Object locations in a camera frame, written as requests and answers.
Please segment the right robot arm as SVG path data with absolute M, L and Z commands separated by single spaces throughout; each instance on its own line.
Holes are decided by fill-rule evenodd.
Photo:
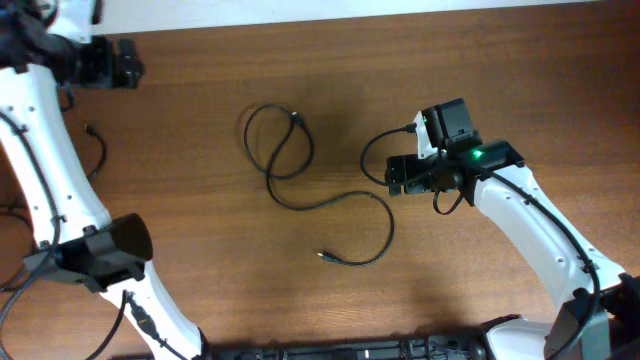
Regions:
M 390 194 L 458 192 L 507 236 L 554 304 L 550 324 L 522 316 L 488 324 L 488 358 L 638 358 L 638 278 L 570 223 L 508 142 L 484 142 L 461 99 L 419 111 L 406 130 L 417 150 L 388 158 Z

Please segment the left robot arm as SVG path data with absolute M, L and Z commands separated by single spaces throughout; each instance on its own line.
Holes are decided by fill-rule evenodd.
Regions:
M 66 129 L 72 86 L 135 88 L 144 73 L 131 40 L 92 28 L 98 1 L 1 5 L 1 144 L 31 217 L 36 249 L 20 297 L 40 279 L 82 285 L 116 305 L 156 359 L 207 359 L 202 331 L 174 303 L 152 261 L 137 214 L 112 218 L 94 192 Z

